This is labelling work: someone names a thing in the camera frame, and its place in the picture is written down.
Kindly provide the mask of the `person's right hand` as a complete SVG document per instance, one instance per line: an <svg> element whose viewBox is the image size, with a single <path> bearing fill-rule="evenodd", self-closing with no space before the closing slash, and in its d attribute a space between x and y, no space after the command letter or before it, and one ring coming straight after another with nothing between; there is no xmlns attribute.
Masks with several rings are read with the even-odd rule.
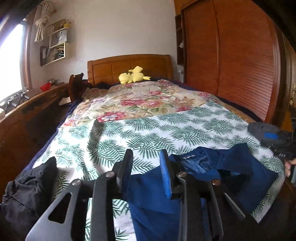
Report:
<svg viewBox="0 0 296 241"><path fill-rule="evenodd" d="M296 159L285 160L285 175L288 178L291 174L291 168L293 165L296 165Z"/></svg>

